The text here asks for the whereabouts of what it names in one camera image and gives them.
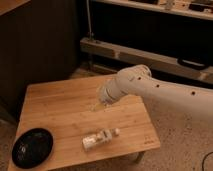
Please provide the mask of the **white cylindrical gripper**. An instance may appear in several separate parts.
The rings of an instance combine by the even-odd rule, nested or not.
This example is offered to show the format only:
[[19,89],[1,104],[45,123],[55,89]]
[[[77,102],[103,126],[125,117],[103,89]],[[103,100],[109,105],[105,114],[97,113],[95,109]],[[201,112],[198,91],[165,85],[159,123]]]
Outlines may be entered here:
[[116,81],[109,80],[101,86],[98,92],[98,100],[100,103],[94,104],[91,108],[91,111],[102,110],[104,108],[104,105],[111,105],[113,103],[116,103],[123,96],[124,94],[119,89]]

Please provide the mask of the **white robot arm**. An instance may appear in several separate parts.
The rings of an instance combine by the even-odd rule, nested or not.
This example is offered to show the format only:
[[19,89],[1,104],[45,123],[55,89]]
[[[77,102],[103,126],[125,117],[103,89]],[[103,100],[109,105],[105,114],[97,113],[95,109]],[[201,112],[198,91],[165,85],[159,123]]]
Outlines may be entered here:
[[213,90],[162,81],[152,77],[146,65],[135,65],[118,71],[97,91],[93,111],[104,109],[127,95],[159,100],[188,112],[194,119],[213,124]]

